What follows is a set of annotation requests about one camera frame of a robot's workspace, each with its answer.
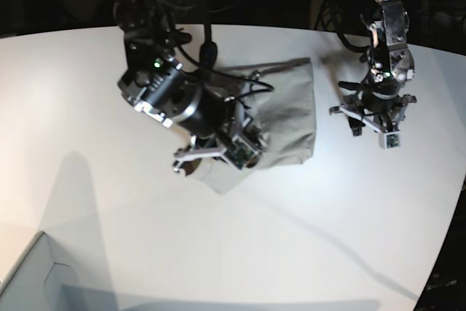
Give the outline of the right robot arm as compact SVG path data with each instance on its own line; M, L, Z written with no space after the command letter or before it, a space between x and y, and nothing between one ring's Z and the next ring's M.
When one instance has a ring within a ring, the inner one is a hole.
M204 159L237 169L255 167L265 142L245 99L272 92L255 76L220 71L208 0L116 0L127 68L118 81L136 111L189 133L174 170L191 172Z

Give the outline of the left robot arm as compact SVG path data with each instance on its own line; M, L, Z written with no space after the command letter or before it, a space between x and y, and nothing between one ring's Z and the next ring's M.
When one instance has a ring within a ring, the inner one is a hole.
M416 103L415 96L400 93L415 75L414 58L407 42L410 22L401 0L372 2L375 8L361 15L370 38L368 46L350 44L341 29L336 29L342 44L360 53L368 72L360 82L338 83L347 94L330 113L346 115L354 136L369 127L379 136L383 149L394 149L400 146L399 124L406 109Z

